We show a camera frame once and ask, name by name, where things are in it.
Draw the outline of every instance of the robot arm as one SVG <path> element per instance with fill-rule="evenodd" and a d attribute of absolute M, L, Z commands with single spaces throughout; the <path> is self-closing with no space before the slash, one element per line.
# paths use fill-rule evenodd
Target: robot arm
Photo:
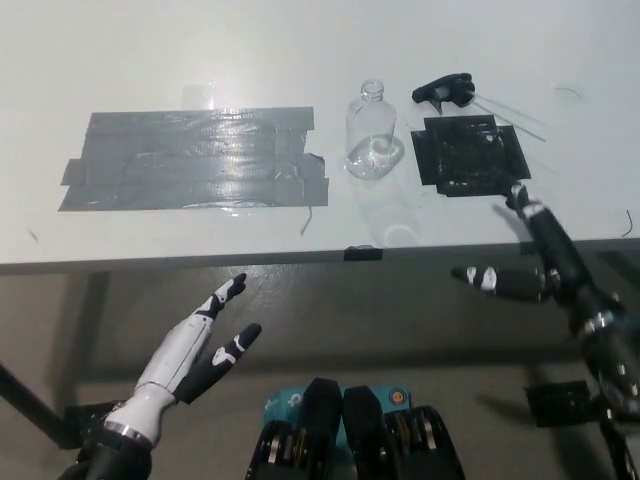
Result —
<path fill-rule="evenodd" d="M 190 404 L 207 391 L 233 367 L 262 331 L 260 325 L 251 324 L 214 354 L 202 356 L 218 312 L 242 293 L 245 279 L 243 273 L 226 282 L 169 331 L 131 398 L 106 417 L 96 438 L 80 451 L 78 462 L 86 469 L 86 475 L 81 478 L 148 478 L 151 451 L 160 441 L 164 412 L 178 402 Z"/>

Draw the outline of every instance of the gray duct tape patch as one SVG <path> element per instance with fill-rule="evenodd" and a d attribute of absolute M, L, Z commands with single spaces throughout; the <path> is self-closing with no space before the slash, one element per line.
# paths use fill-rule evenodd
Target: gray duct tape patch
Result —
<path fill-rule="evenodd" d="M 94 113 L 65 211 L 328 204 L 313 109 Z"/>

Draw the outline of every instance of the black spray nozzle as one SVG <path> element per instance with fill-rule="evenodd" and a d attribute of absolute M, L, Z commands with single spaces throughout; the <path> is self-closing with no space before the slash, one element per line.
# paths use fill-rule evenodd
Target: black spray nozzle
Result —
<path fill-rule="evenodd" d="M 454 73 L 416 88 L 411 95 L 416 103 L 429 102 L 442 115 L 442 102 L 466 107 L 473 100 L 476 86 L 470 73 Z"/>

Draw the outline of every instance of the tape strip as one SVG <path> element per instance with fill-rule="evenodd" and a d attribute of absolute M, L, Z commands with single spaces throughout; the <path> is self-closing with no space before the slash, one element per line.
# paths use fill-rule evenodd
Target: tape strip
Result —
<path fill-rule="evenodd" d="M 120 183 L 220 182 L 324 179 L 324 159 L 298 153 L 278 163 L 272 154 L 261 156 L 165 157 L 138 155 L 128 162 L 69 160 L 62 185 L 113 185 Z"/>
<path fill-rule="evenodd" d="M 328 179 L 69 187 L 60 211 L 326 206 Z"/>
<path fill-rule="evenodd" d="M 234 128 L 242 128 L 247 133 L 254 124 L 273 125 L 276 130 L 313 130 L 313 107 L 93 113 L 87 136 L 213 135 Z"/>

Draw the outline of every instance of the robotic hand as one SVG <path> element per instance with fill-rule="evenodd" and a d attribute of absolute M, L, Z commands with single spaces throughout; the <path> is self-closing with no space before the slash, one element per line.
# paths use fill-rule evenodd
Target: robotic hand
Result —
<path fill-rule="evenodd" d="M 585 407 L 577 416 L 600 422 L 619 478 L 635 479 L 633 460 L 640 461 L 639 324 L 625 313 L 617 298 L 595 285 L 556 217 L 541 202 L 530 198 L 523 185 L 511 188 L 507 206 L 526 225 L 542 258 L 543 271 L 470 267 L 455 268 L 452 275 L 496 297 L 535 303 L 553 297 L 568 310 L 569 330 L 600 389 L 600 396 L 584 402 Z M 569 395 L 573 398 L 566 404 L 573 408 L 580 395 L 576 391 Z M 575 408 L 570 414 L 575 417 Z M 627 448 L 629 434 L 636 436 L 634 443 L 639 448 L 635 453 Z"/>
<path fill-rule="evenodd" d="M 145 480 L 151 451 L 160 441 L 164 412 L 191 404 L 220 380 L 262 331 L 251 324 L 212 355 L 202 357 L 211 326 L 227 302 L 245 289 L 243 273 L 226 282 L 177 324 L 156 350 L 133 396 L 109 413 L 99 432 L 60 480 Z"/>

